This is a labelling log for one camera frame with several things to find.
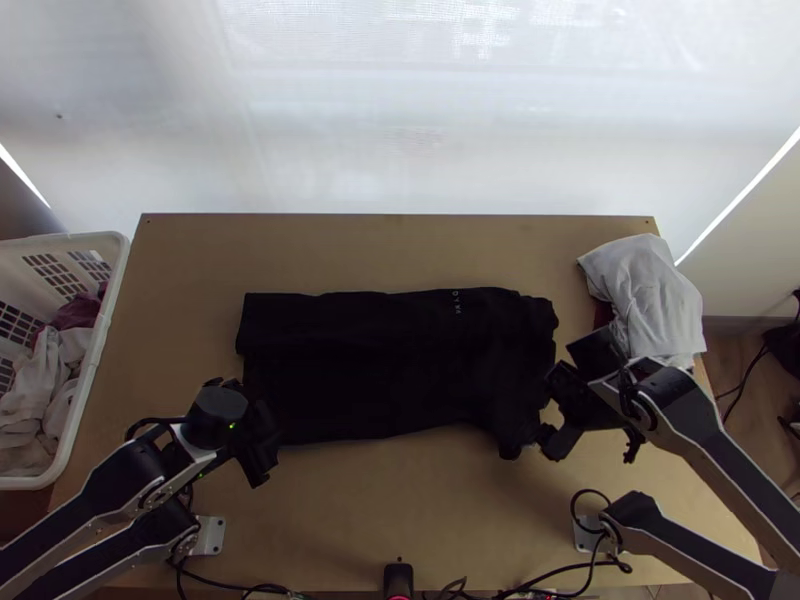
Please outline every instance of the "laundry basket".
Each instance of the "laundry basket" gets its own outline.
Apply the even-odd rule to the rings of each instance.
[[[80,292],[108,282],[78,386],[50,467],[35,477],[3,477],[0,490],[37,490],[53,483],[72,452],[86,398],[111,324],[130,243],[116,232],[41,235],[0,241],[0,396],[14,379],[13,361],[30,352],[36,331]]]

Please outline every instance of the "black garment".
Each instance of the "black garment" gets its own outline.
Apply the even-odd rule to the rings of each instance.
[[[236,351],[285,444],[468,422],[514,459],[549,400],[557,326],[549,300],[500,288],[247,294]]]

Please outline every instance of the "white towel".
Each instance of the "white towel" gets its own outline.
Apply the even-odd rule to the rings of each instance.
[[[12,388],[0,398],[0,473],[33,477],[53,462],[92,329],[44,328],[33,355],[15,361]]]
[[[0,448],[24,446],[39,431],[50,399],[69,376],[59,355],[59,341],[59,332],[45,327],[33,355],[14,365],[14,384],[0,398]]]
[[[589,293],[611,302],[610,328],[630,358],[655,356],[690,368],[706,351],[703,298],[675,268],[667,242],[650,233],[622,238],[578,259]]]

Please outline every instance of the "wooden table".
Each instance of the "wooden table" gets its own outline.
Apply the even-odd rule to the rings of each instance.
[[[248,291],[399,292],[502,286],[550,298],[564,345],[592,329],[594,310],[575,259],[627,235],[657,232],[646,217],[145,215],[139,224],[103,359],[53,505],[145,416],[184,414],[199,385],[241,376],[234,351]],[[560,423],[553,403],[543,415]],[[419,589],[469,576],[492,590],[586,560],[572,543],[569,500],[594,487],[611,498],[638,489],[667,515],[753,559],[756,544],[695,473],[645,446],[623,465],[625,436],[587,434],[561,463],[529,449],[514,462],[468,427],[385,441],[283,451],[272,479],[251,490],[230,462],[195,486],[200,514],[223,515],[223,553],[201,574],[293,589],[375,590],[402,556]],[[685,579],[650,557],[632,575],[598,569],[597,586]],[[585,571],[552,582],[580,586]],[[166,567],[116,585],[174,585]]]

